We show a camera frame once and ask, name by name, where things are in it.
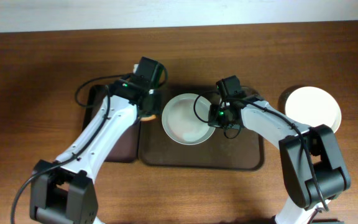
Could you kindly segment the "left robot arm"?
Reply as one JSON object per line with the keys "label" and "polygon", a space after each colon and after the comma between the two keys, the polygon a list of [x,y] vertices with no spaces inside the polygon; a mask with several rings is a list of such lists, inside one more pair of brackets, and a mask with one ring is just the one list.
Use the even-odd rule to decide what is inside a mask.
{"label": "left robot arm", "polygon": [[30,180],[29,216],[40,223],[100,223],[94,183],[119,138],[158,114],[156,94],[168,79],[158,61],[142,57],[134,72],[103,86],[99,110],[75,142],[53,162],[40,160]]}

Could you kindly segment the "white plate bottom stained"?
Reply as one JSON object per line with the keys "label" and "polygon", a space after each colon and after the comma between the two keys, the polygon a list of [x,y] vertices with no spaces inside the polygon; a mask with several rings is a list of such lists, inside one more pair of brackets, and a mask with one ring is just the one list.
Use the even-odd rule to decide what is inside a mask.
{"label": "white plate bottom stained", "polygon": [[334,113],[334,120],[331,129],[336,133],[341,125],[342,113],[340,107],[337,107]]}

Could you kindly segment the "white plate stained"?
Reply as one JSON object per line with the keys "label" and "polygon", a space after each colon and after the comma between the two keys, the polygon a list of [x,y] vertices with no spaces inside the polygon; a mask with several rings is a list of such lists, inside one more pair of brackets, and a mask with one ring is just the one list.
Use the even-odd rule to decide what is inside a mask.
{"label": "white plate stained", "polygon": [[341,125],[342,113],[340,107],[337,107],[334,113],[334,120],[331,129],[336,133]]}
{"label": "white plate stained", "polygon": [[339,104],[325,90],[305,86],[293,91],[285,102],[285,114],[295,121],[310,126],[325,124],[331,127]]}

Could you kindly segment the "green and orange sponge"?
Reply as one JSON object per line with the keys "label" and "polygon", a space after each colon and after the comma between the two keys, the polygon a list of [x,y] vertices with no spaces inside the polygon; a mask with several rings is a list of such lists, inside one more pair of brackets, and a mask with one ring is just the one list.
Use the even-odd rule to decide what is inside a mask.
{"label": "green and orange sponge", "polygon": [[153,120],[155,118],[156,118],[156,115],[151,115],[151,116],[148,116],[148,117],[143,117],[140,120],[141,121],[151,121],[151,120]]}

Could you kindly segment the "pale green plate stained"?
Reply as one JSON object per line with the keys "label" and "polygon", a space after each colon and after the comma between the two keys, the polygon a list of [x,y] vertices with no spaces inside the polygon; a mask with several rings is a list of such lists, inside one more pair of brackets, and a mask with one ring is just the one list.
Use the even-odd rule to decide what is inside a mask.
{"label": "pale green plate stained", "polygon": [[197,94],[183,93],[173,97],[165,105],[162,126],[166,134],[183,145],[196,145],[208,140],[215,128],[198,119],[193,106]]}

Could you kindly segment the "white plate top stained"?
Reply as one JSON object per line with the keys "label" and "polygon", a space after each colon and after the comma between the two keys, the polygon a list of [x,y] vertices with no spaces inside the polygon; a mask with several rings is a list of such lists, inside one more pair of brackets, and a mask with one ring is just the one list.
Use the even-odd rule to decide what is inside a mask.
{"label": "white plate top stained", "polygon": [[293,91],[285,102],[285,114],[295,121],[310,126],[325,124],[331,127],[339,104],[325,90],[305,86]]}

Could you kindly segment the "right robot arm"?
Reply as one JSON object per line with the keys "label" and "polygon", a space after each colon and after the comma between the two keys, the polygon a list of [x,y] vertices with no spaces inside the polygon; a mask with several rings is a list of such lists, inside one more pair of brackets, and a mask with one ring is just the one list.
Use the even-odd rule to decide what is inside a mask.
{"label": "right robot arm", "polygon": [[288,199],[272,223],[312,223],[350,188],[350,174],[329,126],[312,127],[287,117],[261,96],[246,94],[236,76],[217,81],[216,88],[221,101],[209,109],[209,126],[249,129],[279,150]]}

